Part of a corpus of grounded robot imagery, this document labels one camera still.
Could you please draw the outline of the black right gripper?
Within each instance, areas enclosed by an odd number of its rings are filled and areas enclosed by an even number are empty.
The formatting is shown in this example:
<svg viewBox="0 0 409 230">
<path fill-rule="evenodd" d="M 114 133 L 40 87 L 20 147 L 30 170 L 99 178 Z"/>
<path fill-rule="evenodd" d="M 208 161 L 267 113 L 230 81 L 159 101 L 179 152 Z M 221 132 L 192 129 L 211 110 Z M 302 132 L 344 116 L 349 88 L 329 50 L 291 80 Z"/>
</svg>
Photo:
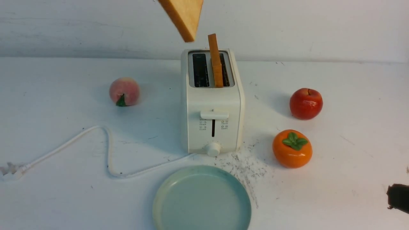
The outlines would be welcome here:
<svg viewBox="0 0 409 230">
<path fill-rule="evenodd" d="M 388 209 L 397 209 L 409 213 L 409 186 L 403 184 L 393 184 L 388 186 Z"/>
</svg>

